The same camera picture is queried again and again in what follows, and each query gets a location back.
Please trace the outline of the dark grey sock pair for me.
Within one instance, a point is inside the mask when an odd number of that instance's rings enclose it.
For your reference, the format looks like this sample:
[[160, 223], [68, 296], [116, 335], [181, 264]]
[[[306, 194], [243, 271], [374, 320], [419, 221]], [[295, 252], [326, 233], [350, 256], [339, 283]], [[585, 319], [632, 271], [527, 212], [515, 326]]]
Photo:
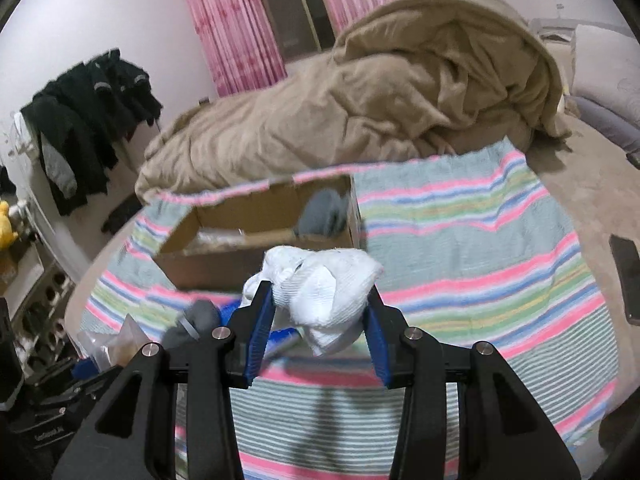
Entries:
[[199, 341], [210, 336], [221, 326], [221, 316], [214, 304], [208, 300], [196, 300], [176, 319], [175, 325], [166, 330], [160, 344], [165, 350]]

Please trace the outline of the white socks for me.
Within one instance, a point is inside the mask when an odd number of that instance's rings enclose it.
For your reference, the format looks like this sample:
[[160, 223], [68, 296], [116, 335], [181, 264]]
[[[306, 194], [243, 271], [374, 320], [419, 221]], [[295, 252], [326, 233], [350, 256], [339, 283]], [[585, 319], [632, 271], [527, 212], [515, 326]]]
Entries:
[[382, 264], [360, 249], [277, 246], [245, 282], [240, 305], [248, 306], [259, 284], [269, 282], [276, 305], [272, 326], [295, 328], [315, 356], [328, 356], [362, 333], [369, 292], [382, 273]]

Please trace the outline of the clear plastic snack bag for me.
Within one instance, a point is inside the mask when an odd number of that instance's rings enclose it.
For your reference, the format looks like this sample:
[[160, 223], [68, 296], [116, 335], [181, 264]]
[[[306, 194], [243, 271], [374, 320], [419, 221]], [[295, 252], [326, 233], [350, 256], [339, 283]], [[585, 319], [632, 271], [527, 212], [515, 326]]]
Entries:
[[113, 366], [125, 367], [150, 340], [136, 320], [127, 314], [117, 334], [83, 330], [78, 335], [78, 342], [98, 371], [105, 372]]

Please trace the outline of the blue tissue packet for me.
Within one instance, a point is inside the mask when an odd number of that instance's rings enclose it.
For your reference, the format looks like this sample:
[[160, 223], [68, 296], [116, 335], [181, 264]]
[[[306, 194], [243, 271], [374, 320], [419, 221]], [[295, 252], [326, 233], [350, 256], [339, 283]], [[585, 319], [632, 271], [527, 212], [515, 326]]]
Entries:
[[[239, 299], [231, 300], [219, 308], [220, 322], [228, 325], [233, 313], [241, 307]], [[292, 349], [302, 340], [302, 336], [293, 327], [272, 328], [266, 333], [266, 326], [260, 322], [257, 326], [258, 339], [265, 344], [264, 360], [269, 361]]]

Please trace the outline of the cardboard box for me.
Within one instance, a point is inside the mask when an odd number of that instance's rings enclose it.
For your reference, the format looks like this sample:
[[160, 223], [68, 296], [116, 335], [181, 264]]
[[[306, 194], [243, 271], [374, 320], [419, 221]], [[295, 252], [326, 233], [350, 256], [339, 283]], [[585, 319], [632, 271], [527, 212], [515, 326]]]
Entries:
[[[310, 200], [331, 190], [346, 202], [343, 229], [335, 235], [304, 234], [296, 228]], [[240, 290], [276, 246], [308, 250], [357, 248], [360, 213], [348, 174], [296, 181], [260, 182], [254, 190], [232, 188], [211, 205], [193, 206], [169, 232], [153, 261], [175, 288]]]

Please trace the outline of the striped pastel towel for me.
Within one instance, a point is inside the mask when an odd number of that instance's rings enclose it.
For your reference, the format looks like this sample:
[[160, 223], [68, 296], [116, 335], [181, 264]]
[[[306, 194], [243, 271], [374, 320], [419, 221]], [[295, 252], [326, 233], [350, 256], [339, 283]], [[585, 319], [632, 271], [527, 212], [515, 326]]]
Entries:
[[[508, 141], [458, 157], [346, 165], [386, 304], [436, 339], [491, 342], [571, 451], [618, 377], [614, 325], [568, 215]], [[363, 341], [317, 359], [304, 344], [231, 395], [250, 479], [383, 479], [404, 395]]]

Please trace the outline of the grey sock in box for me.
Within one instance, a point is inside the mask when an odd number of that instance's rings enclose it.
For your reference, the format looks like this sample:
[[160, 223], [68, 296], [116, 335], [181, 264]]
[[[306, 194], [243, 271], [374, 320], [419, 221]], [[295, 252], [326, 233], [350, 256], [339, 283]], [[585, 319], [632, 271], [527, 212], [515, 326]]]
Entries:
[[334, 188], [320, 188], [306, 203], [294, 233], [297, 236], [337, 237], [347, 222], [349, 198]]

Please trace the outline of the yellow plush toy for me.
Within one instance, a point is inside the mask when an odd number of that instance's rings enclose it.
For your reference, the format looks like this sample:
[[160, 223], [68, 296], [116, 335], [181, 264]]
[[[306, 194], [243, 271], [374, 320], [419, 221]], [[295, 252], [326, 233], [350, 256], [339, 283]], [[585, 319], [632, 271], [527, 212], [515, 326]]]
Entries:
[[9, 203], [2, 200], [0, 202], [0, 250], [2, 252], [11, 247], [18, 239], [18, 234], [13, 229], [10, 220], [9, 211]]

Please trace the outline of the black phone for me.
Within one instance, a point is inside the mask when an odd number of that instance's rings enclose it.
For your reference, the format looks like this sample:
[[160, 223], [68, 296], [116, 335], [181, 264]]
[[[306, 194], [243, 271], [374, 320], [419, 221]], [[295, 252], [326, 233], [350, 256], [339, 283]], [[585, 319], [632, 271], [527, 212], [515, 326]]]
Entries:
[[612, 234], [608, 239], [620, 279], [625, 318], [628, 324], [640, 324], [640, 259], [632, 240]]

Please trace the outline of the beige comforter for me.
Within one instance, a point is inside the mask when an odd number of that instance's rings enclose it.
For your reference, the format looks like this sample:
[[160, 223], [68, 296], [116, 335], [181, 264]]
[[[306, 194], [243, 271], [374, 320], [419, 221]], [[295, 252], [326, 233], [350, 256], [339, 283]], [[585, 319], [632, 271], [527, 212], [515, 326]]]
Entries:
[[462, 155], [570, 134], [558, 64], [503, 0], [395, 0], [271, 87], [187, 110], [134, 190], [192, 194], [352, 162]]

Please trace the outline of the dark hanging clothes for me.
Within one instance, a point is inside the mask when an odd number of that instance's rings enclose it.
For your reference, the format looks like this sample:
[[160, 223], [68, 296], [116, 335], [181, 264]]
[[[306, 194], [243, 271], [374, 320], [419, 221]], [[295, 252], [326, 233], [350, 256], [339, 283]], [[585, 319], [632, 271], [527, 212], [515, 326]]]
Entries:
[[144, 122], [155, 125], [162, 109], [148, 72], [119, 49], [73, 66], [34, 94], [21, 113], [61, 216], [107, 192], [106, 173], [118, 164], [114, 144]]

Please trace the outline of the grey pillow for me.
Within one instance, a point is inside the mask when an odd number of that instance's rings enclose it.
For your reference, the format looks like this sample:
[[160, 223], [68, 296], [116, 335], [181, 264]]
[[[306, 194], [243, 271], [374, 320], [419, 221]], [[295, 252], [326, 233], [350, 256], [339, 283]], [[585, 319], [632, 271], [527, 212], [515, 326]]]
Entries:
[[618, 116], [612, 110], [581, 96], [573, 101], [579, 110], [580, 118], [602, 136], [621, 148], [626, 154], [638, 155], [640, 145], [639, 128]]

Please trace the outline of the window with dark glass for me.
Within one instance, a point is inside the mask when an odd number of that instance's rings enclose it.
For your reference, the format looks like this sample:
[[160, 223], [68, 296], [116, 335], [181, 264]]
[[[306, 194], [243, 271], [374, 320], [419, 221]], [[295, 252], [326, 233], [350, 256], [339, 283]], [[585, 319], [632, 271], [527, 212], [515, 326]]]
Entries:
[[335, 41], [323, 0], [262, 0], [285, 63], [332, 48]]

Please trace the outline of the left pink curtain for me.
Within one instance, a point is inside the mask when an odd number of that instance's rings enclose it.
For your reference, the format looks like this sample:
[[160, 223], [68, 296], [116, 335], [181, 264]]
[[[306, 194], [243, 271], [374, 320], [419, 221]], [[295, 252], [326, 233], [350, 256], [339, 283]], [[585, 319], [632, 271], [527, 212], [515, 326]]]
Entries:
[[220, 96], [267, 88], [286, 77], [262, 0], [186, 0]]

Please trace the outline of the white pillow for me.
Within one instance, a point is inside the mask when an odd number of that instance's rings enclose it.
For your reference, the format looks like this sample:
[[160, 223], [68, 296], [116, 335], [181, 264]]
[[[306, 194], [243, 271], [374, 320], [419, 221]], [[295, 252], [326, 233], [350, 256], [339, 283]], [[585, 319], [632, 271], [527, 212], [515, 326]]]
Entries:
[[572, 41], [574, 96], [639, 127], [639, 44], [615, 30], [580, 24]]

